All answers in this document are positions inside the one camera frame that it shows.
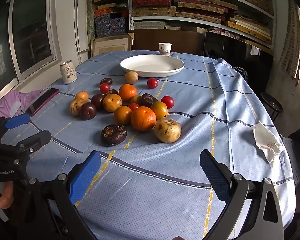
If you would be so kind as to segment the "person's left hand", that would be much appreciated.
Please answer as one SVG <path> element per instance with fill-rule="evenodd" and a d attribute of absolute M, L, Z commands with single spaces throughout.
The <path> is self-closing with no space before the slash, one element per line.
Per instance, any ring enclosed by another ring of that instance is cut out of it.
<path fill-rule="evenodd" d="M 13 203 L 13 182 L 6 181 L 4 182 L 3 192 L 0 197 L 0 208 L 7 209 Z"/>

